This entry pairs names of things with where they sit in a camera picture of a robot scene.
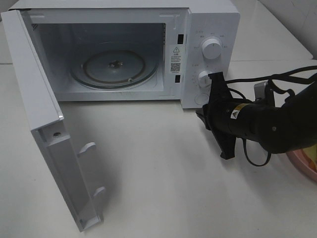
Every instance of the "open door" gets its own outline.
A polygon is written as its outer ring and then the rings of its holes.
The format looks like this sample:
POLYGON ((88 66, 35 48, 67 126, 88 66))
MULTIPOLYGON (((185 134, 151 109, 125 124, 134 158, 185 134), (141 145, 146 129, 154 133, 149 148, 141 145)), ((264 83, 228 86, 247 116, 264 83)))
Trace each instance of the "open door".
POLYGON ((95 144, 73 149, 63 114, 49 84, 21 12, 2 15, 4 29, 31 133, 80 231, 102 220, 95 198, 104 190, 89 191, 78 158, 91 156, 95 144))

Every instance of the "white table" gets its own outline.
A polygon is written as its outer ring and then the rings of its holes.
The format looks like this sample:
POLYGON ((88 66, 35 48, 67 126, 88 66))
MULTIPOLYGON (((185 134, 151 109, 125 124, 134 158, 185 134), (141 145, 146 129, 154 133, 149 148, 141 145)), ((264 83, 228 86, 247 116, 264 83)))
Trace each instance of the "white table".
MULTIPOLYGON (((227 78, 313 64, 317 61, 232 62, 227 78)), ((285 155, 274 155, 263 168, 251 166, 240 141, 236 158, 224 161, 195 111, 182 110, 177 101, 61 104, 74 147, 96 142, 100 158, 85 164, 103 173, 107 188, 105 221, 79 233, 29 132, 13 67, 1 65, 0 75, 1 237, 316 235, 315 183, 285 155)), ((235 88, 253 99, 252 86, 235 88)), ((264 160, 258 145, 249 143, 248 149, 253 160, 264 160)))
MULTIPOLYGON (((232 61, 310 60, 312 54, 257 0, 232 0, 241 13, 232 61)), ((11 62, 0 23, 0 63, 11 62)))

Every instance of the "timer knob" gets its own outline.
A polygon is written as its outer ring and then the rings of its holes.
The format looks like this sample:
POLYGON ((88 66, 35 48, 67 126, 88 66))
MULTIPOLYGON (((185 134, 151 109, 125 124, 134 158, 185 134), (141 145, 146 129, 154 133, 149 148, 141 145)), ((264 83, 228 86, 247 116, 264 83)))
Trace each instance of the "timer knob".
POLYGON ((210 73, 210 71, 205 70, 198 74, 198 85, 201 88, 208 88, 211 85, 211 79, 208 77, 210 73))
POLYGON ((219 39, 212 37, 206 39, 202 44, 202 51, 205 58, 212 60, 221 55, 222 43, 219 39))

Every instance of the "label sticker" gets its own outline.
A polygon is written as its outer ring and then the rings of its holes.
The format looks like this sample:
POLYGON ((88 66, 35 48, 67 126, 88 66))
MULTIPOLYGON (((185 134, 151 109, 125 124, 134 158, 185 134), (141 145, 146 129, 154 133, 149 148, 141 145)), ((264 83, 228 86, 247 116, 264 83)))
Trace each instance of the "label sticker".
POLYGON ((238 118, 238 115, 239 115, 239 113, 240 113, 240 111, 241 111, 246 105, 249 105, 249 103, 241 103, 241 104, 239 104, 238 106, 236 106, 236 108, 233 109, 230 118, 231 118, 231 119, 237 119, 237 118, 238 118))
POLYGON ((181 45, 169 46, 170 72, 180 73, 183 69, 185 47, 181 45))

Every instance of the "robotic arm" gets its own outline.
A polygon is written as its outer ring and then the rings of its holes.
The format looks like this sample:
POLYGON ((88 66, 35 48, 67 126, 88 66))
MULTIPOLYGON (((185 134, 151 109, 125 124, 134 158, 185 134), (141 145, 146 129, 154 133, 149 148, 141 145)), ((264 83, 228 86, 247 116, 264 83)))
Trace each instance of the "robotic arm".
POLYGON ((294 73, 317 69, 309 66, 283 74, 254 79, 235 79, 225 81, 222 72, 209 74, 212 80, 208 104, 196 111, 206 129, 214 134, 222 153, 221 157, 234 157, 236 138, 243 139, 247 160, 254 166, 263 166, 269 162, 271 153, 285 153, 312 146, 317 143, 317 74, 305 79, 291 76, 294 73), (310 84, 299 94, 293 90, 278 88, 273 79, 310 84), (255 82, 267 80, 255 85, 256 100, 246 99, 240 92, 228 88, 227 84, 236 82, 255 82), (233 98, 231 92, 242 98, 233 98), (278 108, 274 105, 273 92, 289 93, 285 104, 278 108), (263 165, 250 161, 246 152, 246 140, 258 142, 267 152, 263 165))

